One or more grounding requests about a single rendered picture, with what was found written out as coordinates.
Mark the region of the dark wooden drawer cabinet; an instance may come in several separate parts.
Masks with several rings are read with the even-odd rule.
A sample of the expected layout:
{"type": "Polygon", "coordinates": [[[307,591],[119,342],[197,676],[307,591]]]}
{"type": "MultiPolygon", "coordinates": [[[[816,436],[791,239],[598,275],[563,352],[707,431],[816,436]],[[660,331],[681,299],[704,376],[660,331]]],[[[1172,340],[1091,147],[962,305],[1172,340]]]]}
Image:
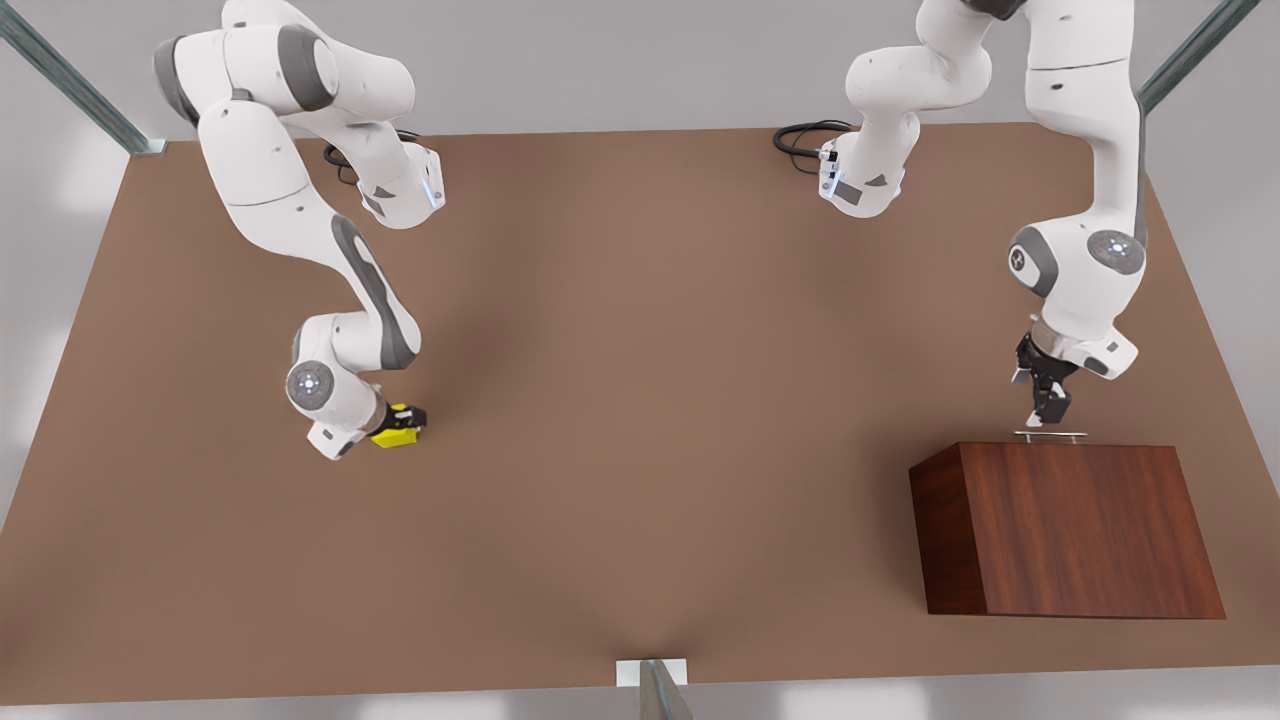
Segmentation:
{"type": "Polygon", "coordinates": [[[1172,447],[957,442],[909,475],[932,614],[1225,618],[1172,447]]]}

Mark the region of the silver frame post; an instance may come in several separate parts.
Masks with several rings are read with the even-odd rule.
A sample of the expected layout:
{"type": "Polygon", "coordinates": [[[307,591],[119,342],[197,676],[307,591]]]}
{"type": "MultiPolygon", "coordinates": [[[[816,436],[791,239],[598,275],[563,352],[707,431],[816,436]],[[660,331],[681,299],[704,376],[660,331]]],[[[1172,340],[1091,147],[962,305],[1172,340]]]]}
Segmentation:
{"type": "Polygon", "coordinates": [[[686,659],[632,659],[614,665],[616,685],[639,691],[639,720],[694,720],[681,688],[689,684],[686,659]]]}
{"type": "Polygon", "coordinates": [[[1137,101],[1149,115],[1262,0],[1221,0],[1139,87],[1137,101]]]}
{"type": "Polygon", "coordinates": [[[8,0],[0,0],[0,38],[129,155],[157,156],[165,152],[164,138],[150,138],[137,128],[8,0]]]}

